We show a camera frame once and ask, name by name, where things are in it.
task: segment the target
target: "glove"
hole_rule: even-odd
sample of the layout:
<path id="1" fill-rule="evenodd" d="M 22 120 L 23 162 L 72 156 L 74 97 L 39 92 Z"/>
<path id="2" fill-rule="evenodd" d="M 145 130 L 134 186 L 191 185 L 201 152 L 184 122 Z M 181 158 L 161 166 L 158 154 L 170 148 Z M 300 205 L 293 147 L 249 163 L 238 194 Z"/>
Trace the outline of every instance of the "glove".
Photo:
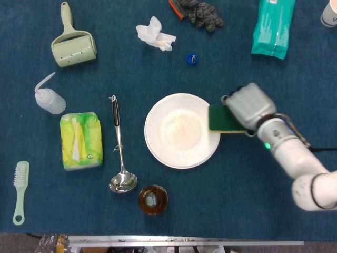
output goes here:
<path id="1" fill-rule="evenodd" d="M 224 26 L 213 5 L 198 0 L 169 0 L 169 3 L 180 19 L 188 17 L 192 24 L 199 28 L 205 26 L 210 33 L 216 26 Z"/>

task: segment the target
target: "white plate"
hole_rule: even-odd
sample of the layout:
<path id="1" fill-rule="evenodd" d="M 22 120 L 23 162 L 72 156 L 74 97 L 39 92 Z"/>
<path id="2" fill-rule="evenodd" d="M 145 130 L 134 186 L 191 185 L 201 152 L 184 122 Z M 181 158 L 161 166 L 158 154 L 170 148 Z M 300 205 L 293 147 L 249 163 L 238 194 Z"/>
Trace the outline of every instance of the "white plate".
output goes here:
<path id="1" fill-rule="evenodd" d="M 208 107 L 203 99 L 186 93 L 159 100 L 148 113 L 144 127 L 152 155 L 176 169 L 207 161 L 220 141 L 219 133 L 209 131 Z"/>

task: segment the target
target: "blue tablecloth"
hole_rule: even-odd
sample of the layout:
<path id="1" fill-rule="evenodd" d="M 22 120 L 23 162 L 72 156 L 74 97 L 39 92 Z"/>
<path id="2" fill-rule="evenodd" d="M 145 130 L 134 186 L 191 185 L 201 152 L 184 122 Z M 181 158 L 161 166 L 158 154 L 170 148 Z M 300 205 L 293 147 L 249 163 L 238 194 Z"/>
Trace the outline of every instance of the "blue tablecloth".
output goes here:
<path id="1" fill-rule="evenodd" d="M 146 147 L 145 118 L 172 93 L 186 92 L 210 104 L 239 85 L 256 82 L 280 112 L 291 116 L 319 147 L 337 146 L 337 30 L 320 15 L 327 1 L 298 1 L 284 61 L 251 55 L 257 0 L 207 0 L 225 20 L 214 34 L 180 21 L 167 0 L 69 2 L 75 28 L 92 33 L 97 60 L 60 69 L 51 42 L 63 31 L 60 1 L 0 2 L 0 231 L 83 235 L 169 235 L 221 238 L 337 240 L 337 212 L 306 212 L 291 197 L 292 179 L 258 139 L 224 135 L 215 154 L 191 170 L 160 164 Z M 172 52 L 141 42 L 136 25 L 151 16 L 162 32 L 176 35 Z M 199 55 L 187 65 L 190 52 Z M 104 165 L 66 172 L 59 121 L 38 107 L 34 87 L 46 84 L 67 102 L 64 113 L 97 113 L 103 132 Z M 111 102 L 120 106 L 126 167 L 139 179 L 128 194 L 109 191 L 120 169 Z M 317 156 L 335 170 L 334 152 Z M 17 161 L 30 162 L 25 222 L 12 223 Z M 149 217 L 138 193 L 149 184 L 168 192 L 167 210 Z"/>

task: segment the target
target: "teal wet wipes pack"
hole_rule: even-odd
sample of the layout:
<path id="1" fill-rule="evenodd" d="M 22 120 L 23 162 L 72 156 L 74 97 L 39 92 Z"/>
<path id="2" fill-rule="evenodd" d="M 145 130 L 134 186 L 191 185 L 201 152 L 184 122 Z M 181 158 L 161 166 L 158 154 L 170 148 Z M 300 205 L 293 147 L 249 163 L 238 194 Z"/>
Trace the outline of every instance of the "teal wet wipes pack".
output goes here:
<path id="1" fill-rule="evenodd" d="M 289 44 L 294 5 L 295 0 L 260 0 L 252 54 L 284 59 Z"/>

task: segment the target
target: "brush bristles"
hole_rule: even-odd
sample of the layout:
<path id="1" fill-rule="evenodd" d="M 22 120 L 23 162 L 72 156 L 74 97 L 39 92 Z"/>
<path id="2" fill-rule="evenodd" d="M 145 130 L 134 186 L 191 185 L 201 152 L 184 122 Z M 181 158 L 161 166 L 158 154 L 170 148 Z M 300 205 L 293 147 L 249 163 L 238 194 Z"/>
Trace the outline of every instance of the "brush bristles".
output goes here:
<path id="1" fill-rule="evenodd" d="M 24 164 L 17 164 L 14 174 L 14 186 L 24 187 L 26 185 L 27 167 Z"/>

